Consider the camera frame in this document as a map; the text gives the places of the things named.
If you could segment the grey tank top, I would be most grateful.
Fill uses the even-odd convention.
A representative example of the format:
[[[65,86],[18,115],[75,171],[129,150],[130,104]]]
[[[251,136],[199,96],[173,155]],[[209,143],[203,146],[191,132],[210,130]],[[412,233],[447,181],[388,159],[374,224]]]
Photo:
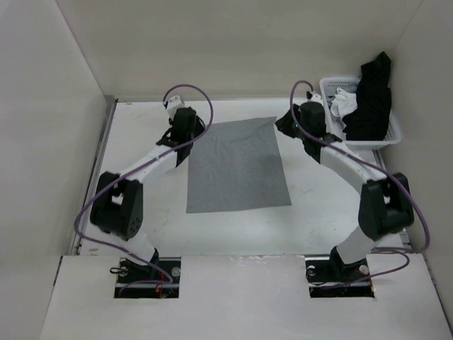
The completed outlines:
[[[187,213],[290,206],[274,117],[217,123],[188,157]]]

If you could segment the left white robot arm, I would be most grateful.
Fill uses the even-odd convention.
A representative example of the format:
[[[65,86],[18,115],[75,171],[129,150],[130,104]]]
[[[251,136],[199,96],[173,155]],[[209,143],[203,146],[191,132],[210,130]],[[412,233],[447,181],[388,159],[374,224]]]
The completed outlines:
[[[191,107],[180,106],[169,118],[169,129],[155,147],[129,168],[101,174],[92,205],[90,222],[105,234],[116,247],[132,251],[136,262],[134,273],[143,282],[152,282],[159,274],[159,265],[151,260],[156,249],[141,231],[144,220],[144,183],[155,181],[177,168],[190,155],[192,139],[205,131],[205,124]]]

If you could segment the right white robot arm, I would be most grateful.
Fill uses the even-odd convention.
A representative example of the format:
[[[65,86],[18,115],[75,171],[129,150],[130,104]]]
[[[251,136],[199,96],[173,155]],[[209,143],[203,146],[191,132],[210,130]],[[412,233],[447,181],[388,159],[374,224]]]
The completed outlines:
[[[413,224],[408,179],[367,165],[344,141],[329,133],[320,103],[292,105],[275,126],[283,135],[301,140],[312,159],[337,173],[360,195],[357,227],[329,255],[328,272],[334,279],[351,277],[382,238]]]

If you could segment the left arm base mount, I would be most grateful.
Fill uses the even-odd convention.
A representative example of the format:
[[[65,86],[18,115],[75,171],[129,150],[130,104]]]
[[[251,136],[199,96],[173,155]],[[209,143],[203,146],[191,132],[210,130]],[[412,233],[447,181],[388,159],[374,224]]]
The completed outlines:
[[[119,299],[176,299],[179,297],[181,258],[154,257],[157,268],[121,258],[110,268],[115,276],[114,298]]]

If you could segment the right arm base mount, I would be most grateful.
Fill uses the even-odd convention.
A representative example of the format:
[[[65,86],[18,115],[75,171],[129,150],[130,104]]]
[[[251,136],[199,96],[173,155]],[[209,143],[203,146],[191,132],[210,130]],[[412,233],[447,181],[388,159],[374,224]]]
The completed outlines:
[[[366,259],[350,265],[334,264],[330,259],[306,260],[306,279],[311,298],[373,298]]]

